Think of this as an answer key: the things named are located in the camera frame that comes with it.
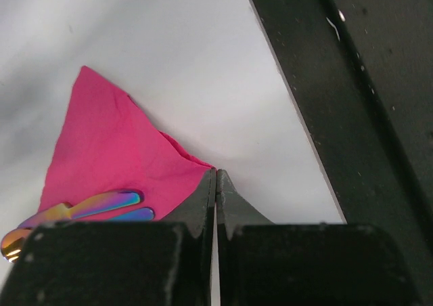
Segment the white table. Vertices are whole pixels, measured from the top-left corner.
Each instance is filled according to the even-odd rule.
[[[37,209],[84,64],[272,221],[342,220],[248,0],[0,0],[0,52],[1,235]]]

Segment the iridescent scissors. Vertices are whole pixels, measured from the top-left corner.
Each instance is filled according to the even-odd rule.
[[[16,262],[22,245],[33,228],[48,221],[75,220],[107,211],[132,206],[144,200],[143,193],[137,190],[116,190],[92,196],[75,206],[60,203],[23,221],[17,229],[7,233],[1,241],[1,254],[9,262]],[[110,221],[149,221],[155,217],[151,208],[140,208],[123,215],[110,218]]]

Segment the folded pink napkin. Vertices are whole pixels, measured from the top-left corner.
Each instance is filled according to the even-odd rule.
[[[128,94],[82,67],[48,168],[39,211],[75,205],[115,189],[136,189],[138,205],[94,215],[107,219],[148,206],[161,219],[181,204],[211,166],[156,130]]]

